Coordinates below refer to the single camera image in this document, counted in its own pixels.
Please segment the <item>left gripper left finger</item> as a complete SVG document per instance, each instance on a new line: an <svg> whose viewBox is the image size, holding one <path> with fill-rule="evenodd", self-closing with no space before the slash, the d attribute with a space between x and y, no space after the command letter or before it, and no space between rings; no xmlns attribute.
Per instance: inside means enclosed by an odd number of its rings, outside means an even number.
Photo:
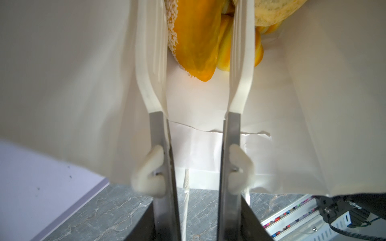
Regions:
<svg viewBox="0 0 386 241"><path fill-rule="evenodd" d="M155 221L153 202L151 202L133 230L124 241L155 241Z"/></svg>

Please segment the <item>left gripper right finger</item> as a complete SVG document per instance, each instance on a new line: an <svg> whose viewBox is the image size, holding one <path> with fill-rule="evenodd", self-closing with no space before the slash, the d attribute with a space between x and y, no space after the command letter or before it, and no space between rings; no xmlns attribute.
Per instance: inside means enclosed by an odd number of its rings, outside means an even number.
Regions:
<svg viewBox="0 0 386 241"><path fill-rule="evenodd" d="M273 238L265 231L243 196L241 197L240 234L242 241L273 241Z"/></svg>

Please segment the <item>cream and steel tongs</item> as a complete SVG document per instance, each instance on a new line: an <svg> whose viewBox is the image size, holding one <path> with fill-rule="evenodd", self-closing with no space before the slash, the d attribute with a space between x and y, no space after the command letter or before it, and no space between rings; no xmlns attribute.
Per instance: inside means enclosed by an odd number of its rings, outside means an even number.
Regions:
<svg viewBox="0 0 386 241"><path fill-rule="evenodd" d="M140 1L135 42L137 84L150 117L151 150L132 177L137 192L153 197L156 241L182 238L175 166L166 116L167 20L163 1ZM217 238L241 239L241 193L254 165L240 147L241 114L254 72L254 2L239 1L233 22L230 94L223 128Z"/></svg>

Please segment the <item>lavender plastic tray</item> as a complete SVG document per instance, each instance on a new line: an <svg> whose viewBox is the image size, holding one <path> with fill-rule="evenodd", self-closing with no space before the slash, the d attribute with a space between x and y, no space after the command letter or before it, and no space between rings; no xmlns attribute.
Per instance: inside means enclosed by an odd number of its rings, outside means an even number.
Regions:
<svg viewBox="0 0 386 241"><path fill-rule="evenodd" d="M1 141L1 240L45 239L108 183L81 167Z"/></svg>

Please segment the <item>printed paper gift bag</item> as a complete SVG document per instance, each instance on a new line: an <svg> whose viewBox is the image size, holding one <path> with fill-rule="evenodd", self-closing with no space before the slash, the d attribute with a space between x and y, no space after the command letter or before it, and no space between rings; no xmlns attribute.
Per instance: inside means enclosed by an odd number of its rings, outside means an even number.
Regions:
<svg viewBox="0 0 386 241"><path fill-rule="evenodd" d="M1 1L1 138L119 184L150 150L140 70L162 86L178 185L219 187L229 73L202 82L167 47L165 1ZM307 1L263 37L243 88L253 190L386 190L386 3Z"/></svg>

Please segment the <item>sesame fake bread roll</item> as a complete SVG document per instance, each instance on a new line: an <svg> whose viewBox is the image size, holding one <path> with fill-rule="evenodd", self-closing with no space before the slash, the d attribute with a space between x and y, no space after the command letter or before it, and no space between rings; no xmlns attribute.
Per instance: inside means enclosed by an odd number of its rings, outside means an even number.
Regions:
<svg viewBox="0 0 386 241"><path fill-rule="evenodd" d="M168 47L180 68L200 81L216 70L223 1L165 1Z"/></svg>

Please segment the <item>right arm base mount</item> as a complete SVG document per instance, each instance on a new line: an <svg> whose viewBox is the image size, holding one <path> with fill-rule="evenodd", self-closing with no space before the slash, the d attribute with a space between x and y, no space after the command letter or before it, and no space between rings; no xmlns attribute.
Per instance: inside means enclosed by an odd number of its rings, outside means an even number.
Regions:
<svg viewBox="0 0 386 241"><path fill-rule="evenodd" d="M376 220L386 219L386 194L362 193L335 197L315 196L317 208L334 232L363 241L384 241L383 237L356 234L336 227L339 218L350 229L369 227Z"/></svg>

